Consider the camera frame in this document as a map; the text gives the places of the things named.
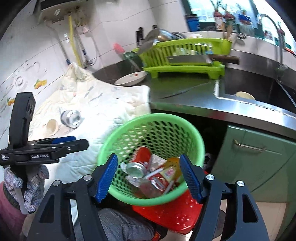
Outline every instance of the pink brush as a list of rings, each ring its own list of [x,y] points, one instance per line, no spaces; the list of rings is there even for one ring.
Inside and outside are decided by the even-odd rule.
[[[113,44],[113,48],[116,51],[116,53],[119,54],[119,55],[123,55],[123,54],[126,53],[124,48],[118,43]]]
[[[123,59],[124,58],[127,58],[129,60],[129,62],[138,70],[138,71],[142,71],[139,66],[132,60],[130,59],[129,56],[125,55],[126,51],[124,50],[124,48],[118,44],[118,43],[115,43],[113,44],[113,48],[115,50],[115,52],[120,55]]]

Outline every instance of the red plastic basket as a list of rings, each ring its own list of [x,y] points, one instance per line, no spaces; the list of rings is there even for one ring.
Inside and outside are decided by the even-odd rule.
[[[194,228],[201,208],[202,204],[198,204],[192,198],[189,190],[166,204],[151,207],[133,206],[133,210],[143,217],[181,234],[188,234]]]

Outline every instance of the knit glove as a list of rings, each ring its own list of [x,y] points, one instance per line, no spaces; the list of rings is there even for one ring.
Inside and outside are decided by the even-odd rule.
[[[27,190],[24,193],[25,208],[28,213],[35,212],[40,205],[44,193],[44,180],[49,178],[48,169],[45,165],[32,166],[32,168],[37,168],[37,175],[28,180]],[[3,191],[9,202],[18,209],[20,209],[20,206],[17,202],[15,188],[22,188],[22,184],[22,179],[17,177],[10,170],[10,167],[5,168]]]

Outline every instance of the green plastic basket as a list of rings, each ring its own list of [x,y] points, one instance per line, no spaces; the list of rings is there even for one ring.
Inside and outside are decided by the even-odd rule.
[[[134,150],[147,146],[152,153],[167,159],[186,153],[191,162],[202,166],[205,146],[198,130],[185,119],[170,114],[147,114],[137,117],[116,129],[106,140],[98,156],[98,165],[106,163],[111,153],[118,156],[118,164],[127,163]],[[118,200],[136,206],[154,206],[170,202],[187,190],[183,181],[177,188],[157,198],[141,199],[134,195],[138,188],[126,179],[118,167],[109,193]]]
[[[217,61],[213,62],[212,66],[205,66],[202,63],[170,65],[167,57],[173,56],[178,48],[194,50],[199,53],[209,50],[206,47],[194,46],[194,44],[206,44],[212,47],[213,54],[228,55],[232,42],[216,38],[178,39],[160,42],[147,52],[140,54],[145,66],[144,70],[150,72],[152,78],[157,78],[159,72],[206,73],[213,80],[217,80],[219,76],[224,76],[225,66]]]

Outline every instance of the water heater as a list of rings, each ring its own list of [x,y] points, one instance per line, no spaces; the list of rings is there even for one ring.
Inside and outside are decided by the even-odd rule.
[[[59,21],[73,10],[79,9],[87,0],[40,0],[37,6],[38,22]]]

